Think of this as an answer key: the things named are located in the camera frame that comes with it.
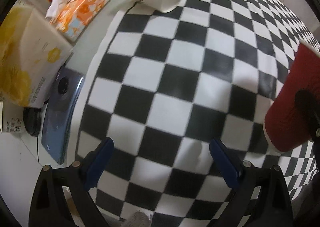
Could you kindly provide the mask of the black round lid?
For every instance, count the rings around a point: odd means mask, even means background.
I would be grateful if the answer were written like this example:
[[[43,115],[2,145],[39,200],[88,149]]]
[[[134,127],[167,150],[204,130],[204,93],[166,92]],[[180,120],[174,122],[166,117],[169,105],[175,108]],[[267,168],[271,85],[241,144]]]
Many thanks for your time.
[[[25,107],[23,109],[23,123],[25,126],[25,130],[32,137],[42,136],[47,129],[48,102],[49,100],[45,101],[42,108]]]

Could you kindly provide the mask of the white ceramic mug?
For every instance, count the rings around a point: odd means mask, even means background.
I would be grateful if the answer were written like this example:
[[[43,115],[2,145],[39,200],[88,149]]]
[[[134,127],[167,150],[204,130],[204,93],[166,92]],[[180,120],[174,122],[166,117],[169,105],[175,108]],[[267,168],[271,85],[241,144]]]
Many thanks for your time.
[[[23,133],[24,108],[7,100],[1,101],[1,133]]]

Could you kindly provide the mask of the blue smartphone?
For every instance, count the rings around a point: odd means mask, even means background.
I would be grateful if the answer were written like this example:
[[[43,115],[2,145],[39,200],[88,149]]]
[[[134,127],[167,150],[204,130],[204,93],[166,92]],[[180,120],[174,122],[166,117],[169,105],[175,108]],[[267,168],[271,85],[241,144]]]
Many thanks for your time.
[[[84,80],[83,74],[63,66],[50,92],[41,144],[59,165],[65,159],[72,115]]]

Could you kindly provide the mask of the black white checkered tablecloth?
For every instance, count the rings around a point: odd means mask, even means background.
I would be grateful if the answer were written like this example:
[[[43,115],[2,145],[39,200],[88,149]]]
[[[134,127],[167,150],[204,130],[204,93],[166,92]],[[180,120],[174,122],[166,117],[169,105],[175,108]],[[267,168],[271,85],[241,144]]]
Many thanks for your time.
[[[114,151],[93,200],[153,226],[213,226],[231,199],[209,152],[220,139],[256,167],[279,165],[296,198],[317,166],[307,142],[271,150],[263,118],[300,40],[319,43],[278,0],[181,0],[161,13],[137,4],[114,19],[82,115],[75,157],[105,137]]]

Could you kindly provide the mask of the yellow white paper bag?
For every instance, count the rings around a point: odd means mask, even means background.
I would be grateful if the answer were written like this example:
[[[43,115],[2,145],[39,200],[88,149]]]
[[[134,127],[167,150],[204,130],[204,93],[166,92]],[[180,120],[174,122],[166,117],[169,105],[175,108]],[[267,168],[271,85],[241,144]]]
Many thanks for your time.
[[[2,95],[22,107],[42,107],[72,49],[37,9],[13,6],[1,24]]]

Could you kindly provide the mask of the orange tissue pack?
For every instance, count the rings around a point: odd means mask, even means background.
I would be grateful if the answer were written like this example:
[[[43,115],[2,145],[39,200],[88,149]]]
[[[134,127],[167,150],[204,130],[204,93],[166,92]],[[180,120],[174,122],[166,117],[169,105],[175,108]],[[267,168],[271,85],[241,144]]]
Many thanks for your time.
[[[46,19],[69,41],[75,42],[110,0],[52,0]]]

